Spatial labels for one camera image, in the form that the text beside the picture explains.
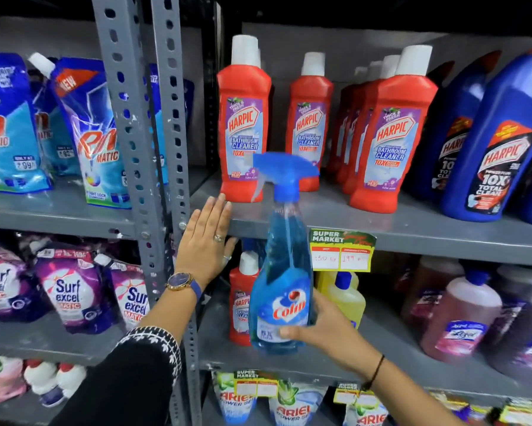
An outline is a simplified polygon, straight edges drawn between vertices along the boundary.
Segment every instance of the black sleeve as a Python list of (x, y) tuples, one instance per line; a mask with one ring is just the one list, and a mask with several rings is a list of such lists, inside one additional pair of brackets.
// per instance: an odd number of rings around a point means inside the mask
[(169, 332), (133, 329), (89, 372), (49, 426), (162, 426), (180, 372), (179, 347)]

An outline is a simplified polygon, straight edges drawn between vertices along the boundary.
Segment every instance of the blue spray bottle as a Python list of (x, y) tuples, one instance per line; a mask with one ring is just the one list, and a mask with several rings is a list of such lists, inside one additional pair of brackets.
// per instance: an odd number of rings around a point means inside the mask
[(266, 259), (250, 296), (250, 339), (270, 354), (285, 354), (303, 343), (281, 338), (280, 327), (307, 325), (312, 305), (312, 258), (298, 207), (299, 180), (318, 176), (319, 169), (303, 157), (277, 152), (254, 154), (253, 163), (259, 178), (252, 201), (265, 181), (272, 182), (274, 209)]
[(449, 176), (440, 208), (464, 221), (501, 218), (532, 159), (532, 50), (489, 84)]
[(477, 58), (442, 91), (438, 113), (430, 119), (418, 147), (420, 158), (412, 164), (410, 182), (406, 186), (417, 199), (441, 197), (483, 99), (487, 75), (500, 56), (501, 51), (496, 50)]

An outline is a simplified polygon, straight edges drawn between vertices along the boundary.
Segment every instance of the red bottle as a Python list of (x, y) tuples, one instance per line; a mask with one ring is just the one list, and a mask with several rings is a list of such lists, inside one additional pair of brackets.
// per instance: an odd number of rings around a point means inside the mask
[(347, 165), (347, 174), (345, 182), (343, 183), (343, 193), (345, 194), (353, 193), (357, 186), (357, 173), (359, 171), (359, 158), (361, 157), (362, 143), (365, 139), (370, 117), (375, 110), (378, 84), (385, 79), (394, 76), (399, 60), (400, 55), (389, 55), (384, 57), (383, 66), (379, 71), (378, 79), (367, 83), (365, 89), (365, 101), (362, 105), (359, 120), (357, 121), (357, 125), (353, 132), (353, 142), (351, 143), (351, 152), (349, 153), (351, 162)]
[(333, 135), (331, 136), (331, 155), (329, 156), (329, 163), (326, 167), (328, 174), (337, 173), (341, 167), (341, 146), (346, 132), (347, 119), (351, 110), (353, 92), (366, 82), (367, 71), (368, 69), (366, 67), (356, 67), (355, 75), (353, 76), (354, 83), (347, 85), (341, 90), (339, 110), (335, 118), (335, 125), (333, 126)]
[(238, 345), (250, 346), (250, 332), (248, 329), (248, 307), (250, 293), (258, 277), (258, 254), (254, 251), (244, 251), (241, 263), (230, 274), (231, 293), (229, 304), (230, 330), (229, 339)]
[[(231, 65), (217, 74), (219, 83), (219, 155), (227, 200), (249, 203), (256, 189), (252, 156), (266, 151), (272, 80), (260, 68), (258, 39), (233, 37)], [(262, 192), (255, 201), (262, 201)]]
[(426, 77), (431, 52), (427, 45), (405, 47), (395, 76), (378, 85), (350, 206), (381, 214), (396, 211), (400, 186), (438, 91)]
[(339, 165), (339, 171), (337, 172), (336, 180), (342, 184), (347, 180), (347, 173), (349, 168), (349, 157), (351, 155), (351, 146), (353, 143), (353, 134), (357, 123), (362, 122), (360, 119), (361, 110), (364, 106), (367, 98), (367, 88), (369, 84), (378, 79), (380, 71), (382, 69), (382, 61), (372, 61), (369, 65), (369, 72), (367, 82), (362, 84), (353, 94), (353, 101), (351, 105), (351, 112), (347, 119), (347, 126), (345, 127), (345, 137), (343, 138), (343, 144), (341, 146), (341, 164)]
[[(307, 52), (302, 75), (290, 85), (286, 152), (321, 165), (333, 84), (325, 77), (325, 54)], [(299, 180), (300, 191), (319, 190), (319, 176)]]

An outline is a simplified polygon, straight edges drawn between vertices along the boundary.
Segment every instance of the black bracelet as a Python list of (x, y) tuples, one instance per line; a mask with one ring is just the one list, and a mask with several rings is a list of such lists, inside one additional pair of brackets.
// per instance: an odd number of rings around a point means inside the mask
[(383, 364), (383, 361), (384, 361), (384, 354), (383, 354), (383, 356), (380, 358), (380, 362), (378, 362), (378, 366), (376, 367), (376, 370), (375, 370), (375, 373), (373, 374), (373, 377), (370, 379), (370, 381), (367, 381), (366, 383), (364, 383), (364, 384), (361, 386), (361, 391), (368, 391), (368, 390), (370, 390), (370, 387), (372, 386), (372, 383), (375, 381), (376, 376), (377, 376), (377, 374), (378, 374), (378, 371), (380, 370), (380, 365)]

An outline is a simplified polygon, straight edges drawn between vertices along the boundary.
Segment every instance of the hand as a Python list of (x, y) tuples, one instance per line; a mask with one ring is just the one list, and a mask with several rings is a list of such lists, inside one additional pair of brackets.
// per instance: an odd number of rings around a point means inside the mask
[(215, 235), (223, 239), (227, 237), (232, 208), (229, 201), (225, 204), (224, 194), (219, 194), (217, 199), (209, 197), (203, 210), (195, 209), (191, 215), (179, 243), (175, 272), (189, 272), (201, 290), (205, 290), (225, 268), (228, 261), (225, 257), (233, 255), (238, 242), (235, 237), (231, 237), (226, 243), (215, 239)]
[(317, 312), (315, 325), (285, 326), (280, 329), (280, 336), (314, 345), (341, 367), (369, 379), (381, 354), (361, 337), (337, 305), (316, 289), (313, 301)]

